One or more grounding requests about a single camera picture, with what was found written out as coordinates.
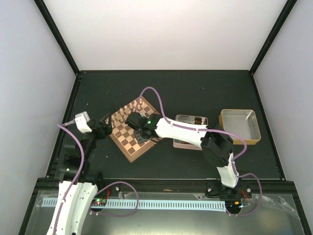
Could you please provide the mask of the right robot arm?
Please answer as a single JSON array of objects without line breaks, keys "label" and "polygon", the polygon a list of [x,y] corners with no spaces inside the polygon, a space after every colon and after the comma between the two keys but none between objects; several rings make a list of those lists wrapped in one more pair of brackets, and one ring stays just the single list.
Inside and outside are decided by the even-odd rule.
[{"label": "right robot arm", "polygon": [[206,161],[217,168],[221,178],[221,191],[226,198],[234,198],[240,192],[239,173],[234,164],[233,139],[220,126],[210,129],[175,121],[159,114],[144,117],[131,112],[125,124],[135,132],[138,143],[153,138],[176,139],[199,147]]}]

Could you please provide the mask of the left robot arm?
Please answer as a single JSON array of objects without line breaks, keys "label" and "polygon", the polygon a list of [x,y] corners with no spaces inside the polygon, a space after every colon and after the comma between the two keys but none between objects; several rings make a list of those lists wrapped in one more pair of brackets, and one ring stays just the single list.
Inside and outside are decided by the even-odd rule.
[{"label": "left robot arm", "polygon": [[73,138],[64,158],[59,162],[59,189],[49,235],[79,235],[93,198],[105,190],[101,172],[90,173],[89,158],[96,143],[112,133],[112,117],[107,114],[98,122],[87,112],[79,113],[59,125]]}]

